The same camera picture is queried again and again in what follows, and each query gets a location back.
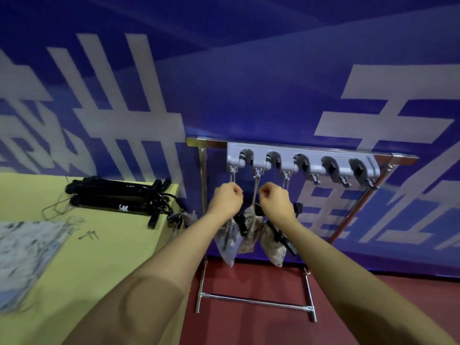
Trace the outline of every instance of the gray plastic holder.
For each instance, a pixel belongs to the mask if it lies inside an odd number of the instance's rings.
[[[280,176],[289,180],[299,168],[308,180],[320,183],[321,176],[350,186],[348,177],[354,176],[359,185],[376,189],[375,181],[380,168],[374,156],[347,150],[314,150],[281,146],[227,143],[227,170],[236,173],[239,168],[251,164],[254,174],[263,175],[274,165]]]

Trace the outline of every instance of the red floor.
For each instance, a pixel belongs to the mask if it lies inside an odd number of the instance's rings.
[[[306,312],[203,299],[195,313],[199,270],[192,283],[180,345],[357,344],[314,278],[310,285],[318,323]],[[460,283],[382,276],[460,342]],[[304,276],[297,268],[210,261],[204,284],[208,293],[306,305]]]

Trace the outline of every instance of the fist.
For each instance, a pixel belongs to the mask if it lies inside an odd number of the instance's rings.
[[[225,183],[214,191],[208,213],[214,213],[224,220],[229,220],[238,213],[242,205],[243,190],[236,183]]]
[[[289,199],[289,193],[282,187],[266,183],[259,189],[260,206],[264,214],[276,226],[281,226],[295,219],[294,207]]]

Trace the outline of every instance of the yellow table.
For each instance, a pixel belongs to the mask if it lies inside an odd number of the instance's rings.
[[[43,220],[41,210],[57,201],[66,184],[65,177],[0,173],[0,221]],[[178,186],[171,185],[168,192],[177,195]],[[61,344],[89,309],[160,249],[173,231],[164,214],[154,230],[147,228],[147,216],[74,208],[62,218],[71,216],[84,223],[55,255],[21,311],[0,315],[0,344]],[[99,240],[78,240],[92,230]],[[179,343],[187,299],[162,344]]]

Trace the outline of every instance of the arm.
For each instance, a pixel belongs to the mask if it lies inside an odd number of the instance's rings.
[[[267,183],[259,195],[264,213],[298,249],[360,344],[455,344],[415,305],[299,223],[286,190]]]
[[[235,183],[217,188],[207,214],[116,285],[63,345],[157,344],[217,230],[242,203]]]

